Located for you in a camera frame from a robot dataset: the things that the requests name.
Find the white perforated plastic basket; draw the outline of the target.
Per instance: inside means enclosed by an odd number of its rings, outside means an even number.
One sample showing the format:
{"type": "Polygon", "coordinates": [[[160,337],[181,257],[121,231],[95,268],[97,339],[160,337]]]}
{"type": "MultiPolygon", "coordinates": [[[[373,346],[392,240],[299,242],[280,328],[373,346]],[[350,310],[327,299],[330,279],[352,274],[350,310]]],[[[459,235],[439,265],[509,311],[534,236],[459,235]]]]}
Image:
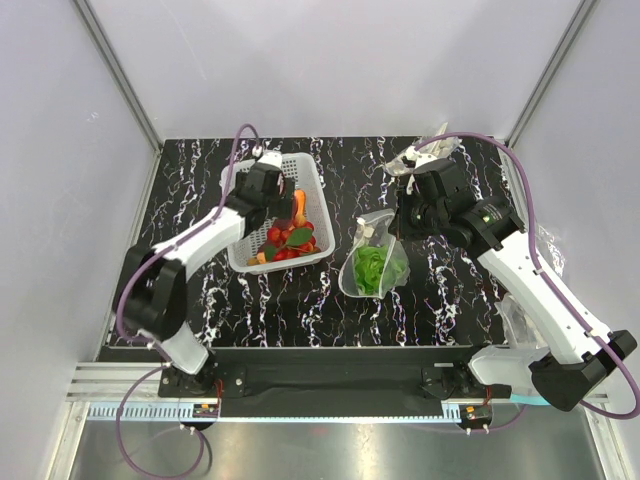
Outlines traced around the white perforated plastic basket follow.
{"type": "Polygon", "coordinates": [[[295,182],[295,188],[305,193],[303,213],[314,226],[313,238],[319,251],[293,259],[250,265],[249,260],[257,255],[267,241],[268,230],[277,223],[274,217],[268,217],[257,231],[227,247],[230,267],[237,273],[259,275],[313,265],[328,257],[334,251],[336,242],[332,218],[313,157],[302,152],[282,154],[266,150],[260,159],[279,166],[284,176],[295,182]]]}

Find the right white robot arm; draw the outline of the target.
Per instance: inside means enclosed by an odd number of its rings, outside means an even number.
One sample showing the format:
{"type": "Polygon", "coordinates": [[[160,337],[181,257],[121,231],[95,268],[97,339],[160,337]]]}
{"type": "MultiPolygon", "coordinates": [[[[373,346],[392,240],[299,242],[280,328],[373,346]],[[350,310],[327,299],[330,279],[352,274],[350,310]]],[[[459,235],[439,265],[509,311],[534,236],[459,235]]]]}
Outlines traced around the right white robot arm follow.
{"type": "Polygon", "coordinates": [[[479,348],[454,371],[466,396],[490,385],[532,390],[568,412],[637,347],[626,330],[611,331],[568,290],[531,247],[523,221],[500,196],[475,198],[456,163],[420,154],[397,191],[392,230],[402,241],[442,236],[475,259],[511,294],[542,344],[479,348]]]}

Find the green lettuce head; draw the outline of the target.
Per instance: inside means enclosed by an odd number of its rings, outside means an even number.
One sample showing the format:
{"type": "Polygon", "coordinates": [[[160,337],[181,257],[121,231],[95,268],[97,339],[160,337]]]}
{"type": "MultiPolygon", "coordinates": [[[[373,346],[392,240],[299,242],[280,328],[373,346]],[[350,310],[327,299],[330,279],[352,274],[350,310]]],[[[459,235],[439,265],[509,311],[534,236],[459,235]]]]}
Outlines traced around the green lettuce head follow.
{"type": "Polygon", "coordinates": [[[388,245],[360,246],[353,258],[354,278],[359,295],[384,297],[408,278],[408,261],[400,251],[388,245]]]}

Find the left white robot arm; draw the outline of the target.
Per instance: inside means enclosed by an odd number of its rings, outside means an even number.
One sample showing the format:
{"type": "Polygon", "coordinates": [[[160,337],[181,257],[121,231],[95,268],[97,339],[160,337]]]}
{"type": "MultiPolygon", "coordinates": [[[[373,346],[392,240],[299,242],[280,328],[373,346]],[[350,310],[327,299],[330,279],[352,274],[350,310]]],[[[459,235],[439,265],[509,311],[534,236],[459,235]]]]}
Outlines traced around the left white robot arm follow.
{"type": "Polygon", "coordinates": [[[153,247],[135,245],[125,256],[113,300],[116,329],[131,342],[149,342],[181,370],[196,396],[215,386],[205,365],[209,351],[187,325],[188,281],[222,250],[259,230],[266,220],[293,213],[295,181],[273,156],[238,172],[221,204],[176,237],[153,247]]]}

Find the zip bag with white slices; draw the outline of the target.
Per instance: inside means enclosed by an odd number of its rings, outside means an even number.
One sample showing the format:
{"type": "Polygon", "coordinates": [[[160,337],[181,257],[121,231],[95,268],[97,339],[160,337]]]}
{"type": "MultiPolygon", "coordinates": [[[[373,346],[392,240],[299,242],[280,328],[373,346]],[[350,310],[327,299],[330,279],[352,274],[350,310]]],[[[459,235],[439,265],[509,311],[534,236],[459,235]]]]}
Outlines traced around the zip bag with white slices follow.
{"type": "Polygon", "coordinates": [[[346,296],[383,299],[392,289],[407,284],[407,254],[389,231],[394,217],[393,210],[385,209],[357,218],[352,248],[338,277],[346,296]]]}

